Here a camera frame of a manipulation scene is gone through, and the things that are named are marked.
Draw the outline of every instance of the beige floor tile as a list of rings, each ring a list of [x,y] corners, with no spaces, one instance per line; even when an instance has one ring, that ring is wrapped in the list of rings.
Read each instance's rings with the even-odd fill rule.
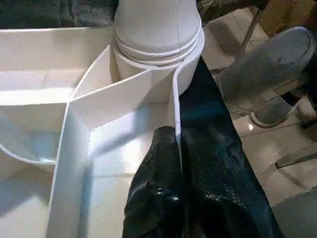
[[[241,53],[242,46],[241,44],[223,45],[221,48],[225,55],[238,57]],[[253,45],[249,42],[245,48],[245,52],[250,52],[253,48]]]
[[[226,55],[219,46],[205,49],[202,55],[208,69],[227,66],[235,59],[234,55]]]
[[[297,124],[241,138],[247,158],[270,205],[317,186],[316,159],[280,170],[274,165],[285,155],[310,145],[317,146],[308,134]]]
[[[204,33],[205,33],[205,46],[204,49],[209,49],[209,48],[214,48],[214,47],[219,47],[219,43],[213,36],[213,33],[207,28],[203,28]]]
[[[258,40],[258,41],[250,41],[250,43],[252,44],[252,46],[255,48],[257,46],[262,45],[266,40]]]
[[[239,9],[234,11],[232,15],[237,20],[238,24],[241,26],[243,31],[246,33],[253,18],[253,15],[250,12],[250,10],[248,8]],[[257,24],[251,36],[251,41],[266,40],[266,39],[268,39],[268,36],[266,35],[262,27],[259,24]]]
[[[213,33],[214,38],[221,46],[241,44],[245,35],[231,13],[211,21],[206,28]]]
[[[276,170],[272,165],[265,172],[256,173],[271,206],[286,198],[307,192],[317,185],[317,160]]]
[[[257,173],[265,171],[277,159],[315,142],[298,124],[245,136],[241,140],[249,162]]]
[[[296,125],[299,123],[300,123],[300,120],[295,115],[291,115],[285,122],[281,123],[280,125],[277,125],[274,128],[267,128],[267,129],[256,126],[251,121],[250,116],[244,116],[242,118],[239,118],[233,121],[233,125],[236,128],[238,135],[240,137],[255,135],[255,134],[275,130],[277,128],[286,127],[289,125]]]

